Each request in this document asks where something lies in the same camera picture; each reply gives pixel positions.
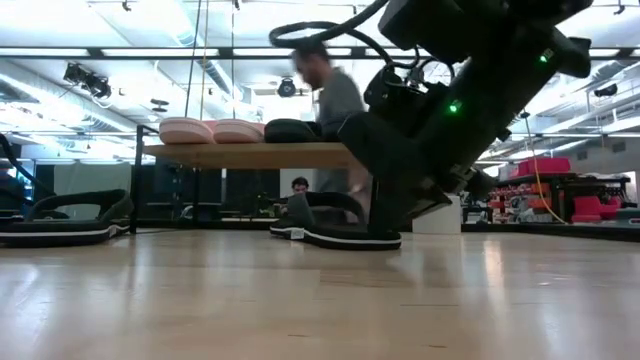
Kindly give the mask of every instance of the seated person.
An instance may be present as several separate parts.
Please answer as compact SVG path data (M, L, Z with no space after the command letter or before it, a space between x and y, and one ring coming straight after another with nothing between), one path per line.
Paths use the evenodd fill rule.
M291 182L291 190L294 194L302 194L309 191L309 181L303 176L299 176Z
M309 191L309 181L303 176L298 176L291 182L291 191L293 192L293 195L306 193ZM280 214L285 214L287 212L286 205L276 205L280 207Z

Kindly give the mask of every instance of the gray shirt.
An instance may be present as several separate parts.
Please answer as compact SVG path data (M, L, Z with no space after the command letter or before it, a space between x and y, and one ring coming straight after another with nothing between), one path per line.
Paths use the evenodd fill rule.
M351 113L364 111L360 91L349 75L334 69L319 97L320 113L316 122L326 131L337 131ZM349 173L346 169L316 170L316 191L349 192Z

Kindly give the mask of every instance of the yellow cable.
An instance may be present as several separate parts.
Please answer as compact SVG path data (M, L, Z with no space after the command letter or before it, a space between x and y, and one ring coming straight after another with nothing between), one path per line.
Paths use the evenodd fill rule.
M562 224L567 224L566 221L564 221L560 216L558 216L558 214L556 214L553 210L551 210L551 207L549 207L549 204L547 204L547 200L545 200L544 198L544 194L542 193L542 183L540 182L540 172L538 171L538 160L536 158L536 151L533 148L533 136L531 136L531 130L529 129L529 119L525 117L524 123L527 125L527 134L529 135L529 146L531 146L531 151L533 152L533 168L536 173L536 182L538 183L538 193L540 195L540 199L542 200L544 207L547 208L547 211L549 212L549 214L551 214L556 220L560 221Z
M204 25L204 51L202 54L202 89L200 90L200 121L204 116L204 80L207 66L207 41L209 38L209 0L207 0L207 15Z

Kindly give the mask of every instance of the table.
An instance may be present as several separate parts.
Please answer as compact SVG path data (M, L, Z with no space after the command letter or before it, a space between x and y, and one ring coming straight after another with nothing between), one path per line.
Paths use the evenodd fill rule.
M142 155L162 157L196 169L194 181L193 224L198 223L198 197L200 190L199 169L338 169L358 165L358 160L340 143L298 144L199 144L199 145L151 145L145 146L143 138L157 133L144 125L136 132L136 159L132 173L131 198L134 211L131 214L130 232L135 234L140 203Z

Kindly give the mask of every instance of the ceiling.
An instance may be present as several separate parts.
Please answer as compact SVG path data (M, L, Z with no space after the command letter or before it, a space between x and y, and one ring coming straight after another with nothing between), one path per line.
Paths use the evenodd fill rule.
M198 46L211 49L260 48L269 46L267 34L277 26L309 20L342 22L362 11L370 2L243 0L240 10L236 11L228 0L210 1L207 11L206 1L199 7L195 0L138 0L128 1L131 11L125 11L121 0L0 0L0 44L4 47L175 49L193 44L195 39ZM560 24L559 28L569 36L591 38L594 47L637 47L640 45L640 7L636 0L623 0L623 4L628 5L625 11L614 15L617 0L596 0L596 6ZM381 13L358 29L383 46L392 47L393 44L377 30ZM194 37L196 23L198 36ZM336 38L328 45L339 48L364 46L347 36ZM96 151L88 151L86 145L81 146L94 141L115 146L111 153L122 150L123 155L116 156L124 159L130 155L133 144L116 139L131 140L131 132L137 124L157 126L166 117L186 114L194 118L219 119L233 117L235 113L239 118L268 121L272 116L286 113L313 119L310 95L308 100L274 96L283 77L294 77L296 86L304 87L289 60L259 59L261 54L267 53L265 49L238 51L246 54L253 51L250 55L255 58L206 62L209 69L206 72L190 60L0 60L0 81L18 84L20 90L39 100L47 99L37 108L33 104L2 105L0 131L25 133L13 139L18 143L37 144L43 148L58 144L62 146L62 151L57 151L61 157L101 157L102 154ZM67 65L75 62L108 77L113 95L109 99L95 100L82 89L69 87L63 75ZM335 60L334 63L350 74L361 89L382 66L380 60ZM593 64L594 71L589 79L555 76L526 108L531 113L531 130L535 133L590 134L609 126L615 131L634 131L636 104L640 103L640 98L635 98L640 75L640 67L636 64L634 60L598 61ZM431 81L448 81L448 73L442 65L433 64L425 73ZM593 90L612 82L618 85L618 94L606 99L593 96ZM165 106L167 111L152 110L156 106L151 99L169 102ZM15 120L18 115L21 121ZM627 122L611 126L620 120ZM74 137L73 132L80 130L93 135ZM516 136L507 142L496 143L491 149L493 152L487 152L484 160L510 159L524 149L524 141L519 137L525 132L524 124L516 121L511 130ZM71 133L65 137L45 133L35 137L35 132L47 131ZM122 136L111 134L118 132L122 132ZM85 148L86 151L68 154L69 144L74 141L78 144L73 149ZM537 141L540 146L559 148L576 139Z

